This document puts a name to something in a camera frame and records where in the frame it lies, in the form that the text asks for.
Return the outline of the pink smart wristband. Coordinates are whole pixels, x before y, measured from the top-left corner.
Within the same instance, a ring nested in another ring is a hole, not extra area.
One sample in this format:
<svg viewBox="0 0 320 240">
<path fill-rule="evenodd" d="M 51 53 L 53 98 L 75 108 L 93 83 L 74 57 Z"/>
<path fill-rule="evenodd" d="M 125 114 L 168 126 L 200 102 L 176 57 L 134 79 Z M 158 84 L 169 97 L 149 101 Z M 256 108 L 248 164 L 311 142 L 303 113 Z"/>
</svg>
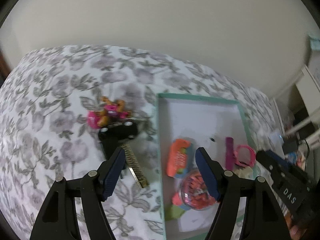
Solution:
<svg viewBox="0 0 320 240">
<path fill-rule="evenodd" d="M 250 167 L 255 165 L 255 150 L 248 145 L 238 145 L 234 150 L 235 165 L 238 167 Z"/>
</svg>

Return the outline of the round jar of orange bits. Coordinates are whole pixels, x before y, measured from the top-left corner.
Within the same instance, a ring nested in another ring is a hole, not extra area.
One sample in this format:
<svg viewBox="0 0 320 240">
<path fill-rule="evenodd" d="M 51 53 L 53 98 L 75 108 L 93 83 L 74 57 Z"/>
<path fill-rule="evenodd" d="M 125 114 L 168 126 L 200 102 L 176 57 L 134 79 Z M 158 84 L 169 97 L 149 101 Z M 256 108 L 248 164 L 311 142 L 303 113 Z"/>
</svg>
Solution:
<svg viewBox="0 0 320 240">
<path fill-rule="evenodd" d="M 190 171 L 179 185 L 176 205 L 185 211 L 202 211 L 215 203 L 216 200 L 209 194 L 199 170 Z"/>
</svg>

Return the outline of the gold black patterned lighter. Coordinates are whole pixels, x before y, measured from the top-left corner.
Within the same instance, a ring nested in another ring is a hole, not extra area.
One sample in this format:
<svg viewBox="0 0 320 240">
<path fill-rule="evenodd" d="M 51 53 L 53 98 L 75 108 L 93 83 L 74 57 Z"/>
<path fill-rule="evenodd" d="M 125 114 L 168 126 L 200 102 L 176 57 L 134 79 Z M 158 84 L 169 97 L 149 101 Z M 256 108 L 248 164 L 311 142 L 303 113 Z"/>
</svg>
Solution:
<svg viewBox="0 0 320 240">
<path fill-rule="evenodd" d="M 122 144 L 121 147 L 125 151 L 127 167 L 129 168 L 129 171 L 134 177 L 136 183 L 139 185 L 141 189 L 148 187 L 149 182 L 146 176 L 144 175 L 142 168 L 140 167 L 138 160 L 134 152 L 131 150 L 129 144 Z"/>
</svg>

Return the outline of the black power adapter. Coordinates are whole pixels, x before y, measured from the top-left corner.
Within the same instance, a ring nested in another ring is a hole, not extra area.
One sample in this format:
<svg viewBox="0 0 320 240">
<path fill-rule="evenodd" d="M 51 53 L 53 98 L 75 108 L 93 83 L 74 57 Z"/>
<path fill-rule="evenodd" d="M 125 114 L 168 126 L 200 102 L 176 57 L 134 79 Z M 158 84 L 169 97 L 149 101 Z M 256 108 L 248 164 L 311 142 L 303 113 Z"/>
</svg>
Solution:
<svg viewBox="0 0 320 240">
<path fill-rule="evenodd" d="M 113 138 L 101 139 L 100 143 L 106 160 L 109 160 L 115 150 L 122 145 L 121 141 L 117 141 Z"/>
</svg>

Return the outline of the green paper piece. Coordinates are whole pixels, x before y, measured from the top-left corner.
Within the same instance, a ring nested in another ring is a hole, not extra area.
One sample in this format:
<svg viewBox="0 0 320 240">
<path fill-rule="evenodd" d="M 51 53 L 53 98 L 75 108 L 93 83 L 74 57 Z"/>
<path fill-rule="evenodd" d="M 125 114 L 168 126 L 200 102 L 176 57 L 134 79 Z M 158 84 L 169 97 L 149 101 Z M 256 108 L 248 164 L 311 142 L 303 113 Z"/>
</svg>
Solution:
<svg viewBox="0 0 320 240">
<path fill-rule="evenodd" d="M 164 209 L 164 220 L 165 221 L 171 221 L 175 219 L 179 219 L 183 216 L 183 214 L 186 212 L 184 205 L 174 205 L 170 204 Z"/>
</svg>

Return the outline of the teal white shallow box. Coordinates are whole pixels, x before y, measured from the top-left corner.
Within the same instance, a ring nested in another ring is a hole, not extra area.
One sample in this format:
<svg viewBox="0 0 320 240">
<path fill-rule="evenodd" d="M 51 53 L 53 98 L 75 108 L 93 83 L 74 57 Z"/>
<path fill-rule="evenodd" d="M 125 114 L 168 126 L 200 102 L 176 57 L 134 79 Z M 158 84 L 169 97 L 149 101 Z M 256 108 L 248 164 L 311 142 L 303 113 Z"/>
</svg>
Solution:
<svg viewBox="0 0 320 240">
<path fill-rule="evenodd" d="M 167 176 L 166 168 L 171 144 L 175 139 L 189 140 L 193 155 L 204 147 L 213 160 L 225 168 L 225 138 L 232 137 L 235 146 L 256 149 L 245 113 L 239 102 L 221 98 L 184 94 L 158 94 L 158 157 L 161 169 L 163 215 L 172 202 L 180 179 Z M 219 204 L 202 211 L 189 210 L 180 218 L 163 219 L 164 239 L 205 239 Z"/>
</svg>

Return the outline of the orange carrot knife toy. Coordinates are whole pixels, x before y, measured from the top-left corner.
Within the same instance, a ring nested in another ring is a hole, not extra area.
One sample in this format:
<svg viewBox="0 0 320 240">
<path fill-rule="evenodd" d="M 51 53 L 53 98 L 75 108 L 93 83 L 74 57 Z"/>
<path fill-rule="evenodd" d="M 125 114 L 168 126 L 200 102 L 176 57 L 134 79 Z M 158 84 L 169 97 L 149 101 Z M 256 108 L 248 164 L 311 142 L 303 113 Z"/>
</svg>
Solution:
<svg viewBox="0 0 320 240">
<path fill-rule="evenodd" d="M 170 146 L 166 173 L 172 178 L 183 178 L 189 170 L 192 143 L 176 139 Z"/>
</svg>

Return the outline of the black toy car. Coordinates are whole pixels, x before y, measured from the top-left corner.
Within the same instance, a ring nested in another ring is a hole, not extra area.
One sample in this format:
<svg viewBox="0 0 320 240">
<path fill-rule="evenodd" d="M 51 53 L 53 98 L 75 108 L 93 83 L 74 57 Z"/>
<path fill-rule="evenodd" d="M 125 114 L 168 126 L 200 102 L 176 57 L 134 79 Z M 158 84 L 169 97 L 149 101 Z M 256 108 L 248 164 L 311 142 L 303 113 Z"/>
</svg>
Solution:
<svg viewBox="0 0 320 240">
<path fill-rule="evenodd" d="M 138 135 L 138 126 L 134 120 L 125 119 L 102 127 L 98 132 L 100 141 L 104 140 L 132 140 Z"/>
</svg>

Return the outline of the pink puppy toy figure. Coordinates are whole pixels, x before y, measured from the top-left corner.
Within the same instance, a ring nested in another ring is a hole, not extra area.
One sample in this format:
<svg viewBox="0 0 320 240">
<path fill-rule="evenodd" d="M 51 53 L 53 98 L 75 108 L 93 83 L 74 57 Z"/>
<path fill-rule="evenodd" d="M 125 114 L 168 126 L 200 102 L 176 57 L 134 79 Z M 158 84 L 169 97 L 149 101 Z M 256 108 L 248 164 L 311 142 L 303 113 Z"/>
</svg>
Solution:
<svg viewBox="0 0 320 240">
<path fill-rule="evenodd" d="M 101 107 L 98 111 L 88 111 L 87 124 L 92 129 L 100 129 L 116 121 L 131 117 L 131 111 L 126 108 L 124 100 L 111 101 L 102 96 Z"/>
</svg>

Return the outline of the floral fleece blanket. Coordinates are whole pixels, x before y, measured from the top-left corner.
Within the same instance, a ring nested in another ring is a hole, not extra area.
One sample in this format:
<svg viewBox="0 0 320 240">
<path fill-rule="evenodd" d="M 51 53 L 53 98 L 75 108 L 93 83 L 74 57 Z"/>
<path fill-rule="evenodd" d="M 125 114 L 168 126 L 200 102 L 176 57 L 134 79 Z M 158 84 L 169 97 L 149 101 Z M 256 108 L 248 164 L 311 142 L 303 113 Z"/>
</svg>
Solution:
<svg viewBox="0 0 320 240">
<path fill-rule="evenodd" d="M 156 96 L 190 93 L 237 100 L 254 143 L 275 129 L 268 97 L 211 68 L 153 51 L 63 46 L 26 54 L 1 87 L 1 212 L 20 239 L 30 237 L 57 176 L 83 177 L 104 160 L 87 113 L 103 96 L 124 100 L 140 124 L 131 145 L 150 186 L 130 174 L 103 203 L 117 239 L 162 239 Z"/>
</svg>

